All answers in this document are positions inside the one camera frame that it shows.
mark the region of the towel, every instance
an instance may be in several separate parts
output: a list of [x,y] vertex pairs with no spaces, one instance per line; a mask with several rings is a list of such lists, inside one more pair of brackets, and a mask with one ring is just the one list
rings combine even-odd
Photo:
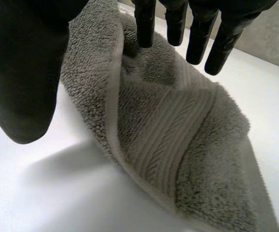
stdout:
[[279,231],[246,117],[161,35],[140,48],[115,0],[70,23],[61,81],[106,156],[171,214],[208,232]]

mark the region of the white table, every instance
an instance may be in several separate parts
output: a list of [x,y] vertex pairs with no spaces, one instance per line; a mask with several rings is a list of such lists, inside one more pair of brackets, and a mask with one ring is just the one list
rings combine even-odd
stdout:
[[[155,30],[165,36],[165,21],[157,19]],[[188,37],[186,30],[177,48],[183,56]],[[250,139],[279,221],[279,67],[234,50],[223,71],[210,78],[228,89],[251,121]],[[0,232],[34,231],[196,230],[165,212],[103,157],[59,86],[52,124],[40,140],[17,145],[0,129]]]

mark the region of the towel fold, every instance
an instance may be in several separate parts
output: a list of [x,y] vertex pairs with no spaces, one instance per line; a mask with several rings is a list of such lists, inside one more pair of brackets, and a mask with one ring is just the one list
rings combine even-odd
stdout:
[[61,81],[108,158],[173,215],[203,231],[279,231],[241,151],[248,120],[162,36],[140,48],[115,0],[89,1],[70,23]]

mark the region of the black rubber finger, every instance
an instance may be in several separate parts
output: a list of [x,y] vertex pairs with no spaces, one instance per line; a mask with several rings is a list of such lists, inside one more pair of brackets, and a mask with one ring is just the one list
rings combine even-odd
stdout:
[[190,27],[190,37],[186,60],[190,64],[199,64],[204,56],[213,25],[218,15],[218,9],[207,9],[191,5],[193,22]]
[[167,9],[166,11],[167,41],[173,46],[179,46],[182,43],[187,9],[188,2],[185,1],[177,10]]
[[24,0],[45,24],[61,24],[73,20],[89,0]]
[[149,48],[153,45],[154,15],[156,0],[135,0],[135,19],[137,37],[140,47]]
[[222,22],[205,64],[205,71],[208,74],[217,75],[222,70],[244,28],[249,26],[260,13],[251,13],[244,17],[222,13]]
[[243,30],[232,34],[222,22],[205,64],[205,72],[217,75],[223,68]]
[[68,40],[67,23],[53,30],[23,1],[0,0],[0,126],[15,142],[46,133]]

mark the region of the gray wall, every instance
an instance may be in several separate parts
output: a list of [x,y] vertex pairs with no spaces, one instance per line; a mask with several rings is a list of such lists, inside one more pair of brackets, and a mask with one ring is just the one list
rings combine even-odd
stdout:
[[[133,6],[131,0],[118,0]],[[159,2],[156,7],[156,16],[164,18],[165,8]],[[192,23],[192,13],[187,13],[186,27]],[[219,24],[220,14],[212,32],[215,37]],[[245,28],[235,48],[266,60],[279,66],[279,1],[268,11],[261,15],[247,28]]]

